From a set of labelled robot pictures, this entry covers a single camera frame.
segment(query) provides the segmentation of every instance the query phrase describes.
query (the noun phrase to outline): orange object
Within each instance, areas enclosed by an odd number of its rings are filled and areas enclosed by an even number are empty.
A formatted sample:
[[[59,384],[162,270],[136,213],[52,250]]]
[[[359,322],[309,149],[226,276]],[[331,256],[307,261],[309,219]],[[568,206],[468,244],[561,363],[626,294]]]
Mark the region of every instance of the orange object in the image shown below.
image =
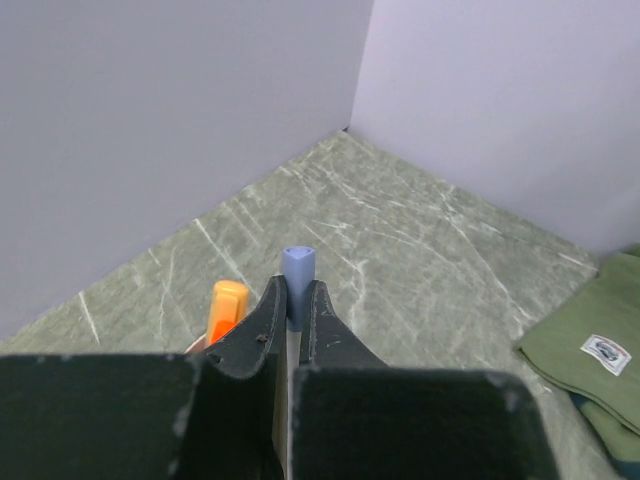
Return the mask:
[[[205,347],[216,343],[244,318],[249,302],[249,289],[246,285],[230,280],[221,280],[213,286],[211,311]]]

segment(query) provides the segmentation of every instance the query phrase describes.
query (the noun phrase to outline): white wall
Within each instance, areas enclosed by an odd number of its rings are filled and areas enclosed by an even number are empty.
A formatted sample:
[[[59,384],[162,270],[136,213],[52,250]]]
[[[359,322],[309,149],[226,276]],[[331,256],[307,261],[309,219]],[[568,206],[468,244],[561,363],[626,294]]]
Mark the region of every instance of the white wall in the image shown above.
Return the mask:
[[[640,2],[377,0],[350,131],[585,247],[640,242]]]
[[[371,4],[0,2],[0,338],[344,128]]]

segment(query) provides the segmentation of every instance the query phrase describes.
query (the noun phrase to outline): green marble countertop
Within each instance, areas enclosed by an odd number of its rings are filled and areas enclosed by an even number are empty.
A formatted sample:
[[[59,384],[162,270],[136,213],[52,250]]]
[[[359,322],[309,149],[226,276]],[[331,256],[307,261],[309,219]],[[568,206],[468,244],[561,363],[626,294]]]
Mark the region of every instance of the green marble countertop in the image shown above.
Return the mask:
[[[217,280],[250,308],[280,251],[316,248],[337,313],[391,365],[495,368],[539,402],[563,478],[617,478],[567,395],[511,346],[595,272],[595,257],[339,132],[0,344],[16,352],[183,351]]]

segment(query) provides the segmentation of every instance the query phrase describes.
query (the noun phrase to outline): green cloth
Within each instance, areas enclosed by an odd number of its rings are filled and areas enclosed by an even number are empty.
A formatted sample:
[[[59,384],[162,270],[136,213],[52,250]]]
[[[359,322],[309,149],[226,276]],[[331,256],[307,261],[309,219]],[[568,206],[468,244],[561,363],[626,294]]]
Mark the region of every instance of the green cloth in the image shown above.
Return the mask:
[[[614,359],[615,344],[631,356],[618,376],[581,350],[592,335],[615,342]],[[546,380],[573,392],[615,463],[640,466],[640,245],[610,257],[600,275],[527,332],[516,352]]]

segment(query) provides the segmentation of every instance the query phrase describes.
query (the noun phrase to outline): cloth label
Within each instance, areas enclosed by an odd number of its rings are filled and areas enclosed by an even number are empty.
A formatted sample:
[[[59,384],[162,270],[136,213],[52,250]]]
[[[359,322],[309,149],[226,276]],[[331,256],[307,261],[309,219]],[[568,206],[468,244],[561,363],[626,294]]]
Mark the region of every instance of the cloth label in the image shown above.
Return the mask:
[[[604,368],[616,377],[622,373],[627,363],[631,361],[631,355],[613,340],[591,335],[580,347],[580,350],[596,358]]]

